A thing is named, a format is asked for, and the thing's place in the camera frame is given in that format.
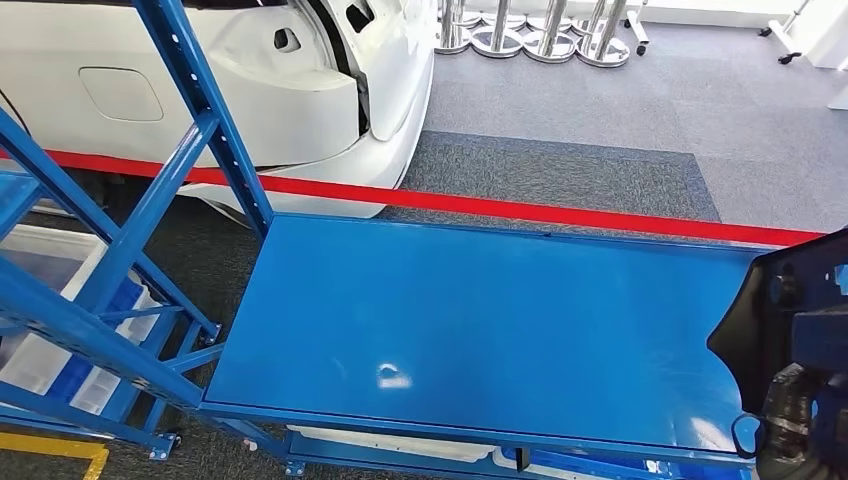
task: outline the yellow floor marking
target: yellow floor marking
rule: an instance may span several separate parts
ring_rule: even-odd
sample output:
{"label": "yellow floor marking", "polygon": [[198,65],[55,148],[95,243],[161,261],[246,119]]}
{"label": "yellow floor marking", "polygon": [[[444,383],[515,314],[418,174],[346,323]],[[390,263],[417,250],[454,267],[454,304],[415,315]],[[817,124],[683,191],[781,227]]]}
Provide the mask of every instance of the yellow floor marking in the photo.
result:
{"label": "yellow floor marking", "polygon": [[0,433],[0,449],[91,460],[83,480],[100,478],[106,459],[109,458],[109,450],[102,443],[76,442],[15,433]]}

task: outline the white storage bin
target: white storage bin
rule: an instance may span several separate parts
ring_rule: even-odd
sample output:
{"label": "white storage bin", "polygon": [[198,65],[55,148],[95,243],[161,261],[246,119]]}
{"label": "white storage bin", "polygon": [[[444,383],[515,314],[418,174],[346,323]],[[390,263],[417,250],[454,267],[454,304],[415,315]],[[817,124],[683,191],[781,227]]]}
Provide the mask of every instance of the white storage bin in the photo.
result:
{"label": "white storage bin", "polygon": [[[95,235],[29,225],[16,226],[0,242],[0,255],[69,300],[79,293],[105,251],[106,245]],[[159,305],[150,298],[147,287],[140,286],[140,290],[134,308]],[[147,338],[157,318],[158,315],[150,315],[126,319],[116,331],[139,344]],[[23,332],[4,337],[0,343],[0,381],[45,395],[70,359],[70,352],[35,334]],[[72,379],[74,384],[79,378]],[[71,404],[99,414],[118,383],[117,377],[94,367]]]}
{"label": "white storage bin", "polygon": [[379,435],[374,433],[349,432],[331,430],[328,428],[300,427],[286,425],[289,430],[299,432],[307,438],[328,442],[346,443],[359,447],[391,450],[393,452],[424,455],[427,457],[456,460],[474,463],[485,458],[495,447],[474,443],[448,442],[443,440],[428,440],[425,438],[398,437],[394,435]]}

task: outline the chrome stanchion base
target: chrome stanchion base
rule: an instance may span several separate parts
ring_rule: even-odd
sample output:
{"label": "chrome stanchion base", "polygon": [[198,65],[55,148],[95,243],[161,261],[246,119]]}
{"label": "chrome stanchion base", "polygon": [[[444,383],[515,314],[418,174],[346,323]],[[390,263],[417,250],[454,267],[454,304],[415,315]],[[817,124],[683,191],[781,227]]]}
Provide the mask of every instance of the chrome stanchion base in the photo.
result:
{"label": "chrome stanchion base", "polygon": [[602,32],[604,30],[604,27],[606,26],[606,24],[607,24],[607,20],[605,18],[602,18],[602,19],[598,20],[598,24],[595,25],[595,31],[590,32],[589,31],[589,20],[575,20],[571,24],[571,31],[582,37],[584,35],[591,35],[593,33]]}
{"label": "chrome stanchion base", "polygon": [[[562,17],[562,20],[559,22],[559,33],[566,33],[571,29],[571,19],[568,17]],[[545,16],[540,15],[538,17],[527,16],[527,27],[534,32],[542,31],[545,29]]]}
{"label": "chrome stanchion base", "polygon": [[471,46],[474,50],[485,57],[509,58],[518,55],[524,47],[521,35],[510,29],[504,30],[503,46],[497,52],[492,50],[492,36],[495,27],[480,27],[471,34]]}
{"label": "chrome stanchion base", "polygon": [[[462,21],[458,23],[460,27],[472,28],[476,27],[483,17],[483,12],[462,12]],[[442,11],[439,10],[439,22],[442,21]]]}
{"label": "chrome stanchion base", "polygon": [[[482,20],[483,25],[487,27],[491,27],[495,24],[495,20],[497,20],[498,14],[494,13],[483,13]],[[509,14],[506,16],[506,28],[510,30],[521,30],[524,28],[524,25],[527,23],[527,15],[522,14]]]}
{"label": "chrome stanchion base", "polygon": [[598,55],[600,35],[583,37],[577,41],[577,56],[580,60],[595,67],[620,67],[630,58],[630,48],[621,40],[613,38],[605,52]]}
{"label": "chrome stanchion base", "polygon": [[455,39],[452,45],[446,45],[442,43],[442,31],[439,29],[436,31],[436,53],[441,53],[442,55],[453,55],[455,53],[464,52],[469,45],[471,45],[471,32],[467,28],[459,28],[459,35]]}
{"label": "chrome stanchion base", "polygon": [[539,51],[539,44],[542,43],[544,35],[545,32],[532,32],[524,36],[524,53],[528,57],[544,63],[563,63],[574,56],[577,50],[574,40],[563,34],[557,35],[551,54],[544,55]]}

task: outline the caster wheel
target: caster wheel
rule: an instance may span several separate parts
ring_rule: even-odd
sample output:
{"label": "caster wheel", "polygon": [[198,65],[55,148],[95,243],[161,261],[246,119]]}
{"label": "caster wheel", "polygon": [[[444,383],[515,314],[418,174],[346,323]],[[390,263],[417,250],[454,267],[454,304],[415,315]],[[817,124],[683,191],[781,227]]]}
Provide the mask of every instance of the caster wheel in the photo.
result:
{"label": "caster wheel", "polygon": [[183,431],[180,428],[173,428],[168,430],[165,433],[173,433],[174,434],[174,444],[171,445],[171,451],[174,451],[180,448],[183,444]]}

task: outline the chrome stanchion post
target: chrome stanchion post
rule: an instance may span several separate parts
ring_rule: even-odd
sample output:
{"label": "chrome stanchion post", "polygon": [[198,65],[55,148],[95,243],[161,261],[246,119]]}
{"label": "chrome stanchion post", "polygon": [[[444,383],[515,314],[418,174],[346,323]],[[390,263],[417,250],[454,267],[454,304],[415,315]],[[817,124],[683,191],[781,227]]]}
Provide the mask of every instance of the chrome stanchion post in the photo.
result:
{"label": "chrome stanchion post", "polygon": [[[483,20],[483,25],[485,25],[487,27],[494,27],[495,25],[500,23],[499,19],[500,19],[500,13],[501,13],[501,3],[502,2],[498,2],[498,10],[496,12],[483,12],[483,15],[481,17],[482,20]],[[511,13],[509,13],[509,9],[507,8],[506,23],[505,23],[506,28],[508,28],[510,30],[518,31],[518,30],[521,30],[522,28],[524,28],[524,25],[526,23],[527,23],[527,15],[524,15],[523,13],[521,13],[521,14],[518,14],[518,13],[511,14]]]}
{"label": "chrome stanchion post", "polygon": [[498,1],[498,15],[491,27],[480,27],[471,34],[471,46],[480,55],[507,58],[518,55],[524,47],[521,35],[507,28],[510,0]]}
{"label": "chrome stanchion post", "polygon": [[[544,31],[548,25],[548,17],[551,14],[551,8],[554,7],[554,2],[548,3],[548,11],[545,15],[527,15],[527,27],[534,32]],[[567,33],[571,29],[571,18],[562,15],[559,20],[559,26],[557,30],[559,33]]]}
{"label": "chrome stanchion post", "polygon": [[459,26],[463,10],[465,0],[445,0],[442,21],[436,35],[436,53],[459,53],[471,44],[471,32]]}
{"label": "chrome stanchion post", "polygon": [[615,29],[624,14],[627,0],[615,0],[604,29],[577,42],[580,60],[596,67],[620,67],[630,58],[630,48],[615,38]]}
{"label": "chrome stanchion post", "polygon": [[[438,17],[439,22],[442,21],[442,12],[444,11],[444,7],[443,7],[444,3],[445,3],[444,0],[439,1],[439,17]],[[482,15],[483,15],[482,12],[480,12],[479,10],[468,10],[468,9],[463,8],[462,19],[460,19],[460,21],[457,25],[459,25],[460,27],[465,27],[465,28],[476,27],[477,24],[480,23]]]}
{"label": "chrome stanchion post", "polygon": [[572,23],[571,29],[574,33],[577,35],[591,35],[603,29],[606,25],[606,20],[603,18],[606,5],[607,0],[598,0],[595,3],[595,9],[592,10],[592,16],[588,20],[578,20]]}
{"label": "chrome stanchion post", "polygon": [[544,63],[562,63],[574,55],[574,41],[559,30],[566,0],[550,0],[545,29],[524,36],[524,53]]}

